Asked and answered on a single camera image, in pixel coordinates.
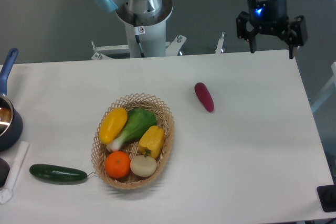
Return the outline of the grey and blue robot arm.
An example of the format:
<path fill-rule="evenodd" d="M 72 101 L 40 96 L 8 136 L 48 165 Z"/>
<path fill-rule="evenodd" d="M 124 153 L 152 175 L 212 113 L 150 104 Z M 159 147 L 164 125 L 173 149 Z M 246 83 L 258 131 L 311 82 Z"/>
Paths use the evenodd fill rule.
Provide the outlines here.
<path fill-rule="evenodd" d="M 132 58 L 177 56 L 185 37 L 177 36 L 166 42 L 166 21 L 173 10 L 172 0 L 93 0 L 105 12 L 116 12 L 124 23 L 128 51 Z M 256 36 L 278 37 L 288 45 L 289 57 L 308 38 L 303 16 L 290 19 L 287 0 L 247 0 L 248 11 L 236 19 L 237 37 L 249 43 L 255 52 Z"/>

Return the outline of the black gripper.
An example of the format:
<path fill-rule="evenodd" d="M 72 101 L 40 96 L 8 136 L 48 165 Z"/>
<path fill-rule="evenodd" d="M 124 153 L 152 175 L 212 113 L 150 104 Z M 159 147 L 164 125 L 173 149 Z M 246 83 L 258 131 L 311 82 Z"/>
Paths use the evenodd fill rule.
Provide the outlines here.
<path fill-rule="evenodd" d="M 290 20 L 287 0 L 247 0 L 247 3 L 249 14 L 242 11 L 236 18 L 237 38 L 248 42 L 253 54 L 257 49 L 257 34 L 278 36 L 288 45 L 289 59 L 293 59 L 297 49 L 308 39 L 305 17 L 299 15 Z"/>

